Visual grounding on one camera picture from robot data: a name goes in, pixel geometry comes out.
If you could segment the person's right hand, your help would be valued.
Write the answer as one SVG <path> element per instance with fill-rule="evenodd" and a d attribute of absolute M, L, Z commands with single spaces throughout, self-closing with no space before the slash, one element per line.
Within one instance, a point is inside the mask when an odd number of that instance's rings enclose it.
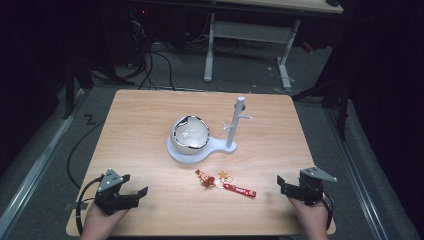
<path fill-rule="evenodd" d="M 288 198 L 288 200 L 295 208 L 308 240 L 329 240 L 327 234 L 328 212 L 322 202 L 308 206 L 293 198 Z"/>

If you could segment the dark computer tower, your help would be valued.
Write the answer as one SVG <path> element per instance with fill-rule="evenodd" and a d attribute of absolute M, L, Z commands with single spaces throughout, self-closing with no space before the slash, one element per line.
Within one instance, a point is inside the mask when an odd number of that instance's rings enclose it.
<path fill-rule="evenodd" d="M 144 57 L 150 48 L 150 20 L 146 8 L 128 7 L 131 37 L 135 48 L 135 61 L 138 67 L 144 66 Z"/>

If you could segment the black metal stand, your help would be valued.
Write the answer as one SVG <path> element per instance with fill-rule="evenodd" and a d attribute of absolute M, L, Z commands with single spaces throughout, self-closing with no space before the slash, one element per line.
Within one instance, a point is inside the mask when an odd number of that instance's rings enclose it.
<path fill-rule="evenodd" d="M 64 119 L 68 119 L 75 108 L 75 82 L 78 82 L 82 89 L 91 90 L 94 86 L 89 65 L 86 59 L 78 52 L 72 51 L 68 54 L 65 68 L 65 114 Z"/>
<path fill-rule="evenodd" d="M 339 137 L 345 141 L 345 124 L 348 117 L 350 81 L 348 78 L 335 78 L 324 83 L 317 83 L 305 91 L 292 96 L 293 101 L 299 101 L 308 96 L 322 95 L 321 106 L 338 110 L 336 130 Z"/>

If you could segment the aluminium floor rail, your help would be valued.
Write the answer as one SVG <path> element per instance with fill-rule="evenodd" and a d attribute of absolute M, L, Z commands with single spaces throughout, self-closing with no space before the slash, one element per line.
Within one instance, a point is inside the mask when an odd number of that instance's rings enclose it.
<path fill-rule="evenodd" d="M 328 109 L 324 109 L 323 112 L 329 121 L 333 135 L 337 139 L 338 145 L 342 151 L 343 161 L 347 169 L 348 177 L 374 240 L 389 240 L 387 232 L 380 220 L 375 204 L 371 199 L 370 194 L 354 162 L 351 151 L 347 143 L 341 138 L 339 134 L 335 114 L 332 110 Z"/>
<path fill-rule="evenodd" d="M 70 116 L 65 118 L 67 104 L 63 101 L 65 93 L 61 92 L 59 97 L 62 98 L 62 102 L 59 107 L 34 134 L 6 173 L 0 177 L 0 240 L 8 238 L 53 160 L 59 142 L 73 122 L 73 113 L 79 110 L 89 93 L 89 90 L 77 91 L 75 108 Z"/>

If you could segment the white-legged desk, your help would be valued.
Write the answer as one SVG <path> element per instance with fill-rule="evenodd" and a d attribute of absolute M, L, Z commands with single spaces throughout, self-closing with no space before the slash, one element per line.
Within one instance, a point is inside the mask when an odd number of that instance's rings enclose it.
<path fill-rule="evenodd" d="M 227 3 L 234 7 L 257 7 L 269 10 L 285 10 L 293 14 L 324 14 L 336 16 L 343 13 L 343 8 L 338 0 L 211 0 L 211 4 Z M 214 40 L 227 38 L 248 40 L 264 43 L 283 44 L 285 49 L 282 55 L 276 58 L 280 80 L 284 90 L 291 90 L 290 77 L 287 73 L 286 61 L 295 40 L 301 20 L 295 17 L 289 26 L 271 26 L 259 23 L 241 23 L 232 20 L 217 20 L 216 14 L 210 14 L 208 52 L 206 55 L 204 81 L 213 79 Z"/>

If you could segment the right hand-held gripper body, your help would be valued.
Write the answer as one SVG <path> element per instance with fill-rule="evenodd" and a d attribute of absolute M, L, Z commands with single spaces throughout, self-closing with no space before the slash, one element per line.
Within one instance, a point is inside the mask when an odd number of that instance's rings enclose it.
<path fill-rule="evenodd" d="M 299 187 L 303 197 L 301 201 L 306 205 L 314 205 L 323 197 L 323 182 L 336 182 L 337 178 L 314 166 L 300 170 Z"/>

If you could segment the white stand with pegs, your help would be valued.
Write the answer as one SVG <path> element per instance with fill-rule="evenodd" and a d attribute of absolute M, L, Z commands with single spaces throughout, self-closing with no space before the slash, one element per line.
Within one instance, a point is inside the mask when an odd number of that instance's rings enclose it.
<path fill-rule="evenodd" d="M 228 133 L 228 136 L 225 139 L 215 138 L 210 133 L 210 139 L 207 145 L 198 153 L 193 155 L 181 154 L 176 151 L 176 149 L 171 145 L 170 142 L 170 133 L 167 139 L 167 151 L 168 154 L 176 161 L 185 164 L 194 164 L 205 160 L 209 155 L 216 152 L 223 152 L 231 154 L 236 148 L 237 144 L 234 141 L 236 130 L 238 127 L 239 120 L 241 118 L 252 119 L 252 116 L 243 115 L 242 112 L 245 109 L 245 97 L 239 96 L 237 98 L 236 104 L 234 105 L 234 113 L 230 125 L 223 123 L 223 129 Z"/>

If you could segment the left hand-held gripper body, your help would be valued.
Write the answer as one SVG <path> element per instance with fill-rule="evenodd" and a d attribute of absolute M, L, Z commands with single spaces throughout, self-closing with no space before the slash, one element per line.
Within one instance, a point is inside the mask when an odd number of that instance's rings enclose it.
<path fill-rule="evenodd" d="M 138 206 L 138 200 L 130 199 L 131 194 L 120 194 L 120 189 L 124 184 L 121 177 L 112 168 L 109 168 L 97 188 L 94 203 L 108 215 Z"/>

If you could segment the round white bowl dark rim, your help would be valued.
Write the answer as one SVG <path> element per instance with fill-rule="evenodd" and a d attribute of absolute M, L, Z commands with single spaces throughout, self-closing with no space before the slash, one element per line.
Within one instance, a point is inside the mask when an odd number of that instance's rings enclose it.
<path fill-rule="evenodd" d="M 188 115 L 176 121 L 171 128 L 170 142 L 177 152 L 193 155 L 209 142 L 208 125 L 198 116 Z"/>

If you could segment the grey tape strip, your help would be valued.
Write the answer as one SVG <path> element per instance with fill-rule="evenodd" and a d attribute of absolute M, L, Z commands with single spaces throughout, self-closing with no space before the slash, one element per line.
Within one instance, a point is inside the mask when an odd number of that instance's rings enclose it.
<path fill-rule="evenodd" d="M 64 210 L 65 211 L 72 211 L 72 210 L 76 209 L 78 205 L 79 204 L 77 202 L 67 203 L 64 207 Z M 81 203 L 79 206 L 80 206 L 81 210 L 87 210 L 88 203 Z"/>

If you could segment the red doll keychain with strap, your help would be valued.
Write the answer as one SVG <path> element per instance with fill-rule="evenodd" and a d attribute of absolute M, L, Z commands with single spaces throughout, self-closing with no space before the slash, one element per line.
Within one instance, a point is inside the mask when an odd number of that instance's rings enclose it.
<path fill-rule="evenodd" d="M 224 170 L 219 172 L 217 176 L 212 176 L 200 169 L 197 169 L 195 173 L 199 178 L 201 185 L 206 189 L 225 189 L 249 198 L 255 198 L 257 196 L 257 192 L 254 190 L 234 185 L 233 177 Z"/>

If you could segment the person's left hand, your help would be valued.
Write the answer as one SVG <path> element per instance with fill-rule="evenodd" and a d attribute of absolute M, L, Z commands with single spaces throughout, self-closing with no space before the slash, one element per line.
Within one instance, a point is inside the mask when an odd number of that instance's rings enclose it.
<path fill-rule="evenodd" d="M 119 210 L 108 215 L 92 204 L 87 211 L 80 240 L 107 240 L 128 212 L 128 209 Z"/>

